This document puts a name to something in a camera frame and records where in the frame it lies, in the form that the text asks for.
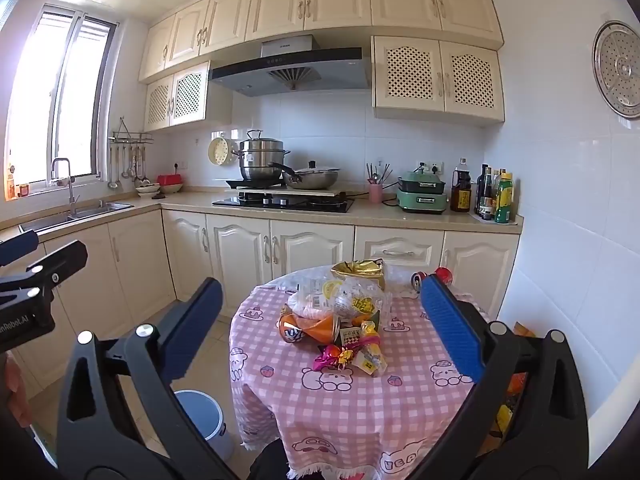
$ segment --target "drawer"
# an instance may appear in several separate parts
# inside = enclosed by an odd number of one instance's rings
[[[386,263],[433,272],[440,265],[444,231],[356,227],[354,259],[382,258]]]

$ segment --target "human hand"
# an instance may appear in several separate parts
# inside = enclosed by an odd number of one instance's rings
[[[31,407],[27,401],[27,392],[24,387],[24,380],[22,380],[22,372],[10,352],[6,355],[4,382],[11,393],[7,400],[7,407],[15,417],[15,420],[18,421],[18,424],[20,424],[22,428],[26,428],[31,424],[33,419]]]

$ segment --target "pink checkered tablecloth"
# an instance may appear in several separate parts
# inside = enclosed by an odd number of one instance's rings
[[[257,287],[231,323],[231,388],[245,447],[281,438],[290,478],[322,470],[326,478],[402,480],[450,423],[471,379],[450,362],[420,300],[400,297],[380,331],[382,376],[349,366],[315,372],[318,343],[285,343],[276,328],[287,298]]]

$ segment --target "utensil holder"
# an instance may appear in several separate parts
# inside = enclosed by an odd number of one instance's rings
[[[382,184],[369,184],[369,202],[372,204],[382,202]]]

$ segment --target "sink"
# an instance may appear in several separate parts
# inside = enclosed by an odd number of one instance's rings
[[[71,224],[73,222],[77,222],[83,218],[89,218],[91,216],[98,216],[105,213],[110,213],[112,211],[120,211],[122,209],[128,209],[133,207],[129,204],[118,204],[115,202],[107,202],[99,206],[88,206],[88,207],[79,207],[76,209],[76,213],[74,215],[65,213],[58,213],[51,216],[45,216],[44,218],[38,218],[37,220],[32,220],[30,222],[25,222],[24,224],[20,224],[20,232],[25,232],[29,230],[33,231],[44,231],[45,229],[51,229],[52,227],[56,227],[64,224]]]

